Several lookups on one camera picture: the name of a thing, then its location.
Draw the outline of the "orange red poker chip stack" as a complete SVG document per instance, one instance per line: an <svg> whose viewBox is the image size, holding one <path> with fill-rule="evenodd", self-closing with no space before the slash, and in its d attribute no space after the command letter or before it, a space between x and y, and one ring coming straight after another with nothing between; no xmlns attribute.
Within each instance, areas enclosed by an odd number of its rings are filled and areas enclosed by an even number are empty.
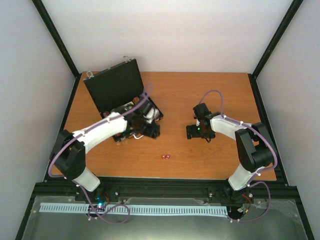
<svg viewBox="0 0 320 240"><path fill-rule="evenodd" d="M139 97L135 97L132 101L133 101L134 104L137 104L140 101L140 98Z"/></svg>

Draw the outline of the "brown green poker chip stack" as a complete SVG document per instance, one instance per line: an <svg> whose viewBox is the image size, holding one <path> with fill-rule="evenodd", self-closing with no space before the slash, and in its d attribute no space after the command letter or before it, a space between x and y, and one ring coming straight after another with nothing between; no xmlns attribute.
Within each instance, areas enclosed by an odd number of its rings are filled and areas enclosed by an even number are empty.
<svg viewBox="0 0 320 240"><path fill-rule="evenodd" d="M108 111L105 111L102 113L102 117L103 118L106 118L110 113Z"/></svg>

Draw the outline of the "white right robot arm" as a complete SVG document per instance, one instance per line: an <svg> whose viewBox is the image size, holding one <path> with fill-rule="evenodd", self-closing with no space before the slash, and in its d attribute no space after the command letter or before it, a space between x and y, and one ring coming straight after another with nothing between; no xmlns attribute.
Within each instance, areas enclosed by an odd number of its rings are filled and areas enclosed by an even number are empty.
<svg viewBox="0 0 320 240"><path fill-rule="evenodd" d="M196 124L186 126L188 140L202 138L209 143L216 134L222 134L236 142L239 165L223 187L229 201L235 200L256 176L278 165L277 152L263 123L245 123L219 112L195 118Z"/></svg>

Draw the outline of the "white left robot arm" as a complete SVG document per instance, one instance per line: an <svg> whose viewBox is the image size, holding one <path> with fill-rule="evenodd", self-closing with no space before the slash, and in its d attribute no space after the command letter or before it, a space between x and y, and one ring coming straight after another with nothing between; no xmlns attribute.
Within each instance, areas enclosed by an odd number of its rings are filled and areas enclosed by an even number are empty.
<svg viewBox="0 0 320 240"><path fill-rule="evenodd" d="M105 140L127 130L135 135L157 138L161 118L160 111L151 108L147 113L131 111L113 111L102 120L74 132L61 131L53 146L48 175L51 178L64 178L86 190L92 201L103 198L104 188L99 178L87 167L87 154Z"/></svg>

